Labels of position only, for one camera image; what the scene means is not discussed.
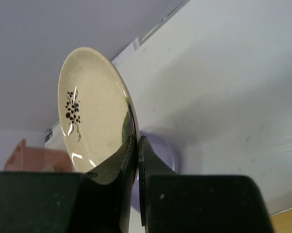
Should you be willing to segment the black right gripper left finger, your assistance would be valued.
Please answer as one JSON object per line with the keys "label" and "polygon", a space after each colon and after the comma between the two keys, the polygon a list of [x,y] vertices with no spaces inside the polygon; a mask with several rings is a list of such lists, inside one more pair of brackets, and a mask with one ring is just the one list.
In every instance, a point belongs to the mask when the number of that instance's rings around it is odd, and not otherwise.
{"label": "black right gripper left finger", "polygon": [[0,172],[0,233],[126,233],[136,138],[87,173]]}

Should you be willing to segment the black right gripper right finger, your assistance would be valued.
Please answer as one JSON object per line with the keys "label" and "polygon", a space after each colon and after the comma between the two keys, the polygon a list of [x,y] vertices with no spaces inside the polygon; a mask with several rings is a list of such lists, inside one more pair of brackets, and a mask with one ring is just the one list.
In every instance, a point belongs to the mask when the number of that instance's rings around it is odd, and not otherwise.
{"label": "black right gripper right finger", "polygon": [[256,183],[245,175],[179,175],[139,143],[141,223],[148,233],[272,233]]}

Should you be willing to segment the purple square panda plate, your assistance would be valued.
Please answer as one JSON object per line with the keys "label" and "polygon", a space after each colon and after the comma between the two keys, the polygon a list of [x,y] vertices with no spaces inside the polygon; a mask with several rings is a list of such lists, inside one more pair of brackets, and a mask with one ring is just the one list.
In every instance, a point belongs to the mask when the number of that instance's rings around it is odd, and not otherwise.
{"label": "purple square panda plate", "polygon": [[[167,140],[167,138],[162,135],[145,131],[140,131],[140,135],[146,136],[154,152],[160,157],[160,159],[176,173],[179,173],[181,164],[180,156],[170,140]],[[137,172],[136,180],[132,189],[131,206],[138,212],[140,211],[139,199],[139,175]]]}

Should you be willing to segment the cream round floral plate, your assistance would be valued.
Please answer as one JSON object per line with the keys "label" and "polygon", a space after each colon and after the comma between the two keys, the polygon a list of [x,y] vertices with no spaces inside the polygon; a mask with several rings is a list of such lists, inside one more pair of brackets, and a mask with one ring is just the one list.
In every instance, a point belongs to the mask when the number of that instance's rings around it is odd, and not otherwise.
{"label": "cream round floral plate", "polygon": [[77,172],[98,167],[128,136],[140,135],[133,101],[120,73],[93,48],[77,48],[65,59],[58,82],[58,114]]}

